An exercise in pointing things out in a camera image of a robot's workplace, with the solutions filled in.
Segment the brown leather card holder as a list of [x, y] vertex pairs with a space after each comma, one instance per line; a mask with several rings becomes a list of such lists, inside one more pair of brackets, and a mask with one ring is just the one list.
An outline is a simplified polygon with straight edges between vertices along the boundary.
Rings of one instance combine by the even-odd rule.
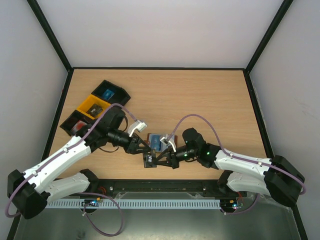
[[148, 133], [146, 142], [148, 143], [148, 146], [151, 148], [151, 150], [154, 150], [156, 153], [163, 152], [168, 147], [172, 147], [173, 150], [176, 150], [178, 144], [178, 136], [173, 135], [168, 142], [166, 142], [166, 137], [168, 137], [168, 135], [163, 136], [157, 133]]

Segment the black credit card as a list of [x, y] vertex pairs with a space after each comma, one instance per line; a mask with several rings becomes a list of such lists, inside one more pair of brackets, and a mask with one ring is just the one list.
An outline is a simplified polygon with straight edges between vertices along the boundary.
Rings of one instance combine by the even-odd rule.
[[156, 168], [157, 165], [153, 163], [153, 159], [155, 159], [155, 155], [150, 152], [143, 153], [143, 166], [144, 168]]
[[93, 104], [90, 109], [87, 111], [87, 113], [92, 116], [96, 117], [103, 111], [103, 108], [97, 104]]

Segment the red credit card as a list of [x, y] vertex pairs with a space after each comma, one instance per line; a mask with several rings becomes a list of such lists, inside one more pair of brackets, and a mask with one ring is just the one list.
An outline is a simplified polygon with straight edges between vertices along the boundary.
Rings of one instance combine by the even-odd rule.
[[70, 132], [75, 135], [77, 133], [77, 131], [79, 131], [82, 127], [86, 126], [87, 123], [79, 120], [70, 130]]

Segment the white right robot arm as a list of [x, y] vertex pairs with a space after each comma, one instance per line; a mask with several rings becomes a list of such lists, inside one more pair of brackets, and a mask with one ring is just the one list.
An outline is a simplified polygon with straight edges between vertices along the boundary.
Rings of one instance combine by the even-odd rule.
[[235, 155], [220, 146], [207, 143], [194, 128], [182, 133], [183, 146], [170, 146], [159, 156], [146, 159], [150, 165], [179, 168], [180, 162], [195, 160], [205, 168], [223, 170], [218, 191], [229, 196], [233, 192], [252, 192], [272, 197], [279, 204], [293, 208], [304, 189], [305, 178], [283, 156], [254, 158]]

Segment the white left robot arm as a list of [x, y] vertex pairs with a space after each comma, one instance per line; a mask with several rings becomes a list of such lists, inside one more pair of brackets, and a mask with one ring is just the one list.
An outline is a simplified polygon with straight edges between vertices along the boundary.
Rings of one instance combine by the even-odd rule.
[[[126, 131], [119, 130], [129, 113], [124, 106], [114, 103], [99, 118], [81, 127], [63, 147], [45, 160], [23, 172], [17, 169], [12, 171], [7, 177], [9, 201], [5, 215], [8, 218], [22, 215], [25, 219], [31, 219], [55, 200], [96, 188], [98, 179], [88, 169], [72, 177], [60, 180], [57, 177], [107, 143], [122, 147], [127, 154], [149, 152], [150, 147], [137, 135], [147, 127], [144, 121], [132, 115], [133, 124]], [[11, 204], [17, 208], [14, 215], [9, 213]]]

